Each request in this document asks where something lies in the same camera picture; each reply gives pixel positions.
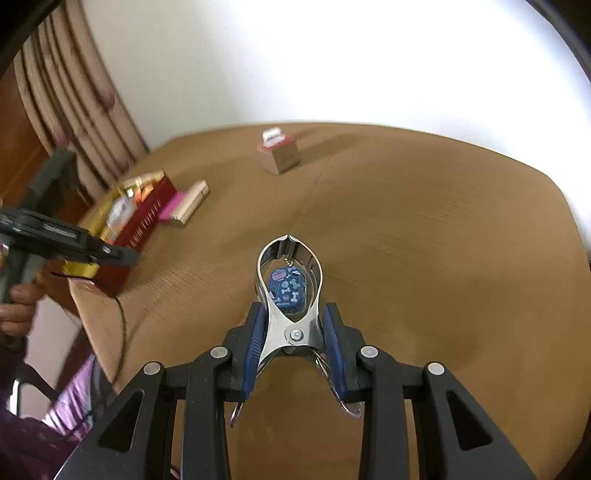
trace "wooden table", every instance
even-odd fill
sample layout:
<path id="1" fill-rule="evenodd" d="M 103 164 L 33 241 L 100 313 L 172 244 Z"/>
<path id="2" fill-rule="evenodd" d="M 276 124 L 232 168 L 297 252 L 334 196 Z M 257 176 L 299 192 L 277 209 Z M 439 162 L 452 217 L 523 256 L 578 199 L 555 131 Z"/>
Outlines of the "wooden table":
<path id="1" fill-rule="evenodd" d="M 211 194 L 184 229 L 158 226 L 121 295 L 122 384 L 148 361 L 180 364 L 221 343 L 255 298 L 259 251 L 292 233 L 320 259 L 322 303 L 336 301 L 345 323 L 401 362 L 446 364 L 538 478 L 553 478 L 591 401 L 591 278 L 558 188 L 435 135 L 285 129 L 304 160 L 279 177 L 258 163 L 261 127 L 178 138 L 131 173 L 164 168 L 179 189 L 206 179 Z M 72 292 L 112 375 L 116 305 L 81 284 Z M 279 359 L 229 431 L 234 478 L 356 478 L 361 430 L 311 364 Z"/>

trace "metal rivet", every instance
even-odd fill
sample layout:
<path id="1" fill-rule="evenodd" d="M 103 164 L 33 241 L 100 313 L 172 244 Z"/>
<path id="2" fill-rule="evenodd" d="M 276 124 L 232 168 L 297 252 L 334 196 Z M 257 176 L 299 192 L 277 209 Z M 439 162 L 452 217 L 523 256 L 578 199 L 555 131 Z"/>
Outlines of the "metal rivet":
<path id="1" fill-rule="evenodd" d="M 160 364 L 158 362 L 150 362 L 149 364 L 145 364 L 144 373 L 146 375 L 155 375 L 158 372 L 160 372 Z"/>
<path id="2" fill-rule="evenodd" d="M 361 347 L 361 355 L 365 358 L 375 358 L 378 356 L 378 349 L 371 345 L 365 345 Z"/>
<path id="3" fill-rule="evenodd" d="M 228 354 L 228 349 L 224 346 L 215 346 L 209 353 L 214 358 L 224 358 Z"/>
<path id="4" fill-rule="evenodd" d="M 445 371 L 445 367 L 442 364 L 438 364 L 437 362 L 432 362 L 427 365 L 427 370 L 433 375 L 443 375 Z"/>
<path id="5" fill-rule="evenodd" d="M 300 340 L 302 340 L 302 338 L 304 338 L 304 332 L 298 330 L 297 328 L 294 328 L 290 332 L 290 337 L 294 342 L 299 342 Z"/>

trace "red and gold box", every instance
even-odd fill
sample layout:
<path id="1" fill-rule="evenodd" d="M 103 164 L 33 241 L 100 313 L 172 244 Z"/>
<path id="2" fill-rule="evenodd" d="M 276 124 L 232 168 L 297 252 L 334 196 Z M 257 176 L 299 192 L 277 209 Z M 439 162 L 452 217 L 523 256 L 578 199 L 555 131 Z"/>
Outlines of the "red and gold box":
<path id="1" fill-rule="evenodd" d="M 80 222 L 80 226 L 87 229 L 94 236 L 101 236 L 113 202 L 124 194 L 127 189 L 135 186 L 141 187 L 148 183 L 153 184 L 154 189 L 138 205 L 137 210 L 113 241 L 114 245 L 130 247 L 141 252 L 158 223 L 160 210 L 177 193 L 176 188 L 163 171 L 135 177 L 117 185 L 86 214 Z M 89 265 L 78 262 L 66 262 L 64 266 L 64 273 L 67 275 L 92 279 L 99 288 L 112 294 L 121 291 L 130 271 L 129 268 L 113 267 L 111 265 Z"/>

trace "finger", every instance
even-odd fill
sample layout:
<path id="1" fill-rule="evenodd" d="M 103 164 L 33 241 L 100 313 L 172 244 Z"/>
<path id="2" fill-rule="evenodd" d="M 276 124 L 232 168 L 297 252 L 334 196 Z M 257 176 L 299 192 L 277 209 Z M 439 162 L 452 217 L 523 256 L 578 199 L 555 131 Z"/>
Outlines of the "finger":
<path id="1" fill-rule="evenodd" d="M 11 337 L 26 337 L 31 331 L 30 323 L 2 322 L 0 328 Z"/>
<path id="2" fill-rule="evenodd" d="M 0 306 L 0 319 L 5 322 L 31 323 L 35 316 L 33 305 L 20 305 L 18 303 Z"/>
<path id="3" fill-rule="evenodd" d="M 33 283 L 31 285 L 15 285 L 10 290 L 10 297 L 17 303 L 23 305 L 35 305 L 45 295 L 45 291 L 40 285 Z"/>

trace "beige curtain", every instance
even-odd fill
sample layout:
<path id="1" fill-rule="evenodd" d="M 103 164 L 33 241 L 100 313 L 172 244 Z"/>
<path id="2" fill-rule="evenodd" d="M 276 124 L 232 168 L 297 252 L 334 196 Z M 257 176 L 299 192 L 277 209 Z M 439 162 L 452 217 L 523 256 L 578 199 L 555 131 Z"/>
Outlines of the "beige curtain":
<path id="1" fill-rule="evenodd" d="M 77 155 L 92 203 L 147 153 L 100 59 L 80 0 L 65 0 L 14 60 L 31 124 L 48 153 Z"/>

